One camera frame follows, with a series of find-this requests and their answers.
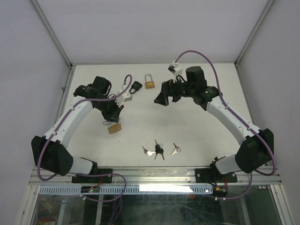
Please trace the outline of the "medium brass padlock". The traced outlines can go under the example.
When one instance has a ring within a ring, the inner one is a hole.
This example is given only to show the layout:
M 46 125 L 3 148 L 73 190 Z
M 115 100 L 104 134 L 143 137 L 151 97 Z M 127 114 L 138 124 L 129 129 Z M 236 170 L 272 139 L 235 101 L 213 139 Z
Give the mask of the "medium brass padlock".
M 108 132 L 109 134 L 115 134 L 122 130 L 121 123 L 109 122 L 108 123 Z

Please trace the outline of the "small brass padlock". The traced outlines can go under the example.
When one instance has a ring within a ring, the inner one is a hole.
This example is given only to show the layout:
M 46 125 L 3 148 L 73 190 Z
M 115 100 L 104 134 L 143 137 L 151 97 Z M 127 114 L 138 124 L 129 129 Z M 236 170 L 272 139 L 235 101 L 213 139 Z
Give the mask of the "small brass padlock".
M 104 126 L 111 126 L 112 122 L 111 121 L 104 121 L 103 125 Z

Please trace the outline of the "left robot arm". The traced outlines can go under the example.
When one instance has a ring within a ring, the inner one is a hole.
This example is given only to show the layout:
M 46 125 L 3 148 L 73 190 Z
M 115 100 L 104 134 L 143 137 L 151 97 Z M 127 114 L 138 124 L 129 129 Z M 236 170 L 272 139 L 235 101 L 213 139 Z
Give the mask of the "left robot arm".
M 42 177 L 41 169 L 60 176 L 68 173 L 81 174 L 88 182 L 98 178 L 97 164 L 82 157 L 73 157 L 67 147 L 82 120 L 93 109 L 99 110 L 107 122 L 119 123 L 128 86 L 122 85 L 117 94 L 110 94 L 111 87 L 111 82 L 100 76 L 91 84 L 80 85 L 75 89 L 67 110 L 53 127 L 43 136 L 32 139 L 37 175 L 42 181 L 46 178 Z

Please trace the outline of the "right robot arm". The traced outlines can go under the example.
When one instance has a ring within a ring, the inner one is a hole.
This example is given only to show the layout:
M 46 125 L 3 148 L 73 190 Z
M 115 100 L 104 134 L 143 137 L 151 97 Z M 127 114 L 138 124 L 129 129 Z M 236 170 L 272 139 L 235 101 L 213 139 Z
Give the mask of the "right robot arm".
M 183 69 L 173 62 L 168 70 L 173 79 L 162 82 L 161 91 L 154 103 L 168 106 L 169 98 L 174 103 L 181 98 L 192 98 L 193 102 L 217 118 L 235 137 L 239 144 L 236 154 L 215 158 L 210 164 L 207 181 L 221 181 L 226 174 L 243 171 L 251 173 L 274 159 L 274 134 L 268 129 L 260 129 L 238 115 L 224 100 L 220 90 L 208 86 L 204 71 L 200 66 Z

